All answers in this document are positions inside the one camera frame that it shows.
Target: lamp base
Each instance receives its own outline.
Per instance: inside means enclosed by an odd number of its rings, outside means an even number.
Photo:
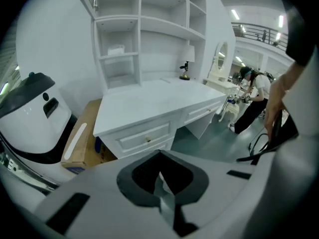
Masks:
[[[185,80],[185,81],[189,81],[190,78],[186,75],[186,76],[180,76],[179,77],[181,80]]]

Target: table lamp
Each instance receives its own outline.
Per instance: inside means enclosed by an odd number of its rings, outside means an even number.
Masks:
[[[194,46],[186,45],[179,57],[180,60],[185,61],[185,64],[183,66],[180,66],[180,69],[185,69],[185,72],[182,76],[179,78],[182,80],[189,81],[189,77],[187,75],[188,72],[188,63],[189,62],[195,62],[195,49]]]

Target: lamp shade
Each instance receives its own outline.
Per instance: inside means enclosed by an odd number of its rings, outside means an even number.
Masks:
[[[191,45],[184,46],[179,58],[182,61],[195,62],[195,48],[194,48],[194,46],[191,46]]]

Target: gray floor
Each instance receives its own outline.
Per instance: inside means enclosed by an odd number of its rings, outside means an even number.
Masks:
[[[249,156],[248,145],[263,129],[264,121],[256,119],[241,134],[235,134],[227,127],[230,114],[227,113],[220,123],[219,118],[218,115],[214,116],[212,123],[199,140],[186,127],[178,129],[171,149],[195,157],[229,163],[236,162],[237,158]],[[255,153],[262,148],[267,139],[266,135],[260,138]]]

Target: white vanity desk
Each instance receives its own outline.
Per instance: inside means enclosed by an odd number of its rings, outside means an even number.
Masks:
[[[171,148],[176,130],[200,138],[226,95],[178,78],[143,82],[140,88],[105,95],[93,135],[117,158]]]

